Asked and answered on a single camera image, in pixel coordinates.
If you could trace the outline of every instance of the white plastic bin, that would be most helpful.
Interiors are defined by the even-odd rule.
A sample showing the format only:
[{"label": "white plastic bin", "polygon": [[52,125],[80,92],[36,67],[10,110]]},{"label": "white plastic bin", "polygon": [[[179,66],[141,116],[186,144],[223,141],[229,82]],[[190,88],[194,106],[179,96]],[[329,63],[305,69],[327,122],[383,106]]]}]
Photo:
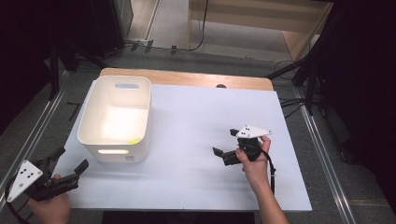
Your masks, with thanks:
[{"label": "white plastic bin", "polygon": [[97,78],[78,141],[99,161],[142,161],[149,154],[150,97],[151,83],[145,77]]}]

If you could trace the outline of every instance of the human hand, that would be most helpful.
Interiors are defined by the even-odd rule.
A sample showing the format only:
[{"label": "human hand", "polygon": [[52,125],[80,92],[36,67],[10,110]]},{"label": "human hand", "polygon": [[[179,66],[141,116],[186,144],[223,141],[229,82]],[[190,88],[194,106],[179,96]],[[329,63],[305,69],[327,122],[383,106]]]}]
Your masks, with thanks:
[{"label": "human hand", "polygon": [[[264,135],[261,137],[261,140],[262,150],[268,153],[271,145],[271,139]],[[250,161],[244,150],[237,148],[235,152],[236,157],[243,164],[242,171],[245,172],[247,181],[249,182],[253,191],[257,194],[257,192],[261,189],[269,189],[270,185],[267,174],[268,160],[265,158],[265,156],[261,154],[257,160]]]},{"label": "human hand", "polygon": [[[60,175],[54,175],[53,177],[61,178]],[[65,193],[42,202],[29,199],[27,205],[43,224],[65,224],[69,222],[70,202]]]}]

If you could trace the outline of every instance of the white tabletop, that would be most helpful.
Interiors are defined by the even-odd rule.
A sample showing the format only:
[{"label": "white tabletop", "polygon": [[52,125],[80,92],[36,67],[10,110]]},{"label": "white tabletop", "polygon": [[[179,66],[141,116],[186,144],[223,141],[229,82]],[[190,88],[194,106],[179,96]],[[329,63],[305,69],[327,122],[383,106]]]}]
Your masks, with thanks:
[{"label": "white tabletop", "polygon": [[152,85],[150,150],[139,163],[102,163],[90,154],[77,140],[84,106],[55,169],[55,174],[70,175],[84,159],[90,163],[78,189],[68,192],[73,208],[258,210],[242,165],[224,166],[212,150],[235,150],[229,130],[248,124],[273,132],[270,156],[281,208],[312,210],[274,91]]}]

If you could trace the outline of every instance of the white bracket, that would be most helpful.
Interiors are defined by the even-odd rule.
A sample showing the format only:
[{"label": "white bracket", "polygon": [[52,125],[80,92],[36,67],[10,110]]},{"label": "white bracket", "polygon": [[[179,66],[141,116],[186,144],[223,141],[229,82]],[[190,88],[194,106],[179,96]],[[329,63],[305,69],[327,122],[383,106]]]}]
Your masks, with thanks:
[{"label": "white bracket", "polygon": [[23,161],[18,175],[12,184],[11,191],[9,192],[7,202],[12,203],[24,191],[27,190],[37,179],[43,175],[37,167],[29,161]]},{"label": "white bracket", "polygon": [[269,130],[260,129],[260,128],[246,125],[241,130],[239,130],[239,132],[236,134],[236,136],[240,137],[240,138],[255,138],[255,137],[261,137],[264,135],[268,135],[271,133],[272,132]]}]

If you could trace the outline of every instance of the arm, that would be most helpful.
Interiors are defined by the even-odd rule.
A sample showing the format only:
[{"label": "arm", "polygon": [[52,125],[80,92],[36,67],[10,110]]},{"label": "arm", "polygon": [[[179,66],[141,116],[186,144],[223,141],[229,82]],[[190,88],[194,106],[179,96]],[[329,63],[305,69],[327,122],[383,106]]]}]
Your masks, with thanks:
[{"label": "arm", "polygon": [[[61,176],[55,175],[54,178],[59,179]],[[70,202],[65,193],[39,203],[30,199],[27,205],[43,224],[66,224],[69,222]]]},{"label": "arm", "polygon": [[[263,136],[262,149],[268,152],[270,145],[271,140],[267,136]],[[242,170],[256,194],[262,223],[289,223],[271,191],[267,174],[268,160],[261,154],[257,160],[250,161],[246,153],[239,148],[236,150],[236,156],[242,162]]]}]

